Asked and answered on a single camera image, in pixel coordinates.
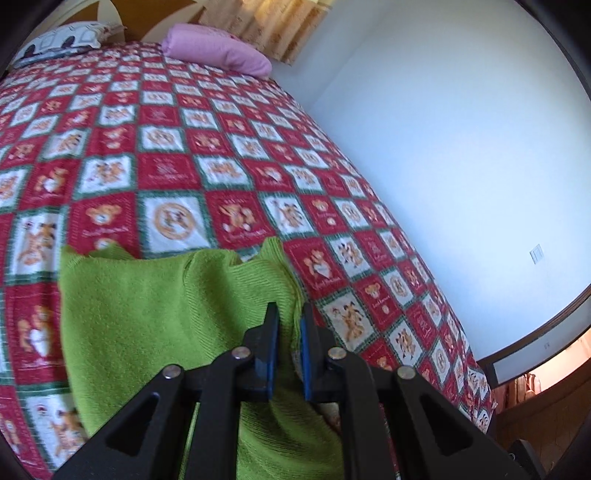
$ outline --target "floor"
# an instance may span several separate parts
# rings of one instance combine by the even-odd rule
[[[505,449],[514,440],[529,441],[549,471],[568,448],[591,410],[591,378],[567,396],[531,415],[515,418],[516,415],[510,414],[511,410],[499,415],[497,441]]]

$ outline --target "pink pillow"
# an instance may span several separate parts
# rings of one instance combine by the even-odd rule
[[[162,52],[173,59],[264,79],[272,69],[269,59],[254,47],[226,31],[203,25],[179,23],[172,26],[162,42]]]

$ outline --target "patterned pillow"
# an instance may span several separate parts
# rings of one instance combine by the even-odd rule
[[[100,48],[101,42],[123,31],[123,25],[101,22],[74,22],[45,32],[27,43],[12,59],[18,60],[61,48]]]
[[[62,59],[63,57],[71,57],[80,53],[85,53],[92,50],[91,47],[74,47],[74,48],[55,48],[54,50],[40,53],[39,55],[33,55],[32,57],[24,57],[17,60],[12,64],[13,69],[21,69],[28,65],[32,65],[38,61],[51,60],[51,59]]]

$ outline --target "metal rivet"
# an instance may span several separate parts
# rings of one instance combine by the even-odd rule
[[[232,350],[232,356],[236,360],[244,360],[251,356],[251,350],[247,346],[237,346]]]
[[[400,367],[396,373],[403,380],[412,380],[417,375],[417,371],[412,367]]]
[[[171,378],[177,378],[181,374],[181,371],[182,370],[178,365],[167,365],[162,370],[162,374],[164,375],[164,378],[170,380]]]
[[[347,350],[339,346],[334,346],[329,350],[329,357],[331,357],[332,360],[342,360],[346,356]]]

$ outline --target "white wall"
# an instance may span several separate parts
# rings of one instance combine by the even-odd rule
[[[311,107],[394,6],[392,0],[336,0],[292,66],[273,62],[273,78],[304,108]]]
[[[591,102],[513,0],[393,1],[311,114],[390,207],[481,358],[591,283]]]

